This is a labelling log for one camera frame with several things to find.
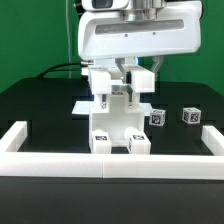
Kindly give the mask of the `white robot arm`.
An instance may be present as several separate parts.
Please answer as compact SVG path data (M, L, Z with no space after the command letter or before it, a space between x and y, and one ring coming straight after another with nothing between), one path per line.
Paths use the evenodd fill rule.
M201 45L201 0L82 0L78 54L85 61L193 53Z

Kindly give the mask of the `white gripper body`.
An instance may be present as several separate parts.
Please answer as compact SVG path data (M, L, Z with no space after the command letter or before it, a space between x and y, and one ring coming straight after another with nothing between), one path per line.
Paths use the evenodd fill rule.
M128 0L115 10L94 10L88 2L78 30L78 53L84 60L193 53L201 44L202 2L173 1L152 20L127 21Z

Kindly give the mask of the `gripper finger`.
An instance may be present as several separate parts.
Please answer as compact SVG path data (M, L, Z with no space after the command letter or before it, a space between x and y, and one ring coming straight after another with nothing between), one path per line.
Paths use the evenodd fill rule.
M125 63L125 59L117 58L115 60L115 63L117 65L118 69L120 70L120 72L122 73L122 76L121 76L122 82L125 84L130 84L131 83L131 73L126 71L125 68L123 67L123 65Z
M163 55L153 56L152 59L153 59L153 65L151 71L153 73L157 73L164 62L164 56Z

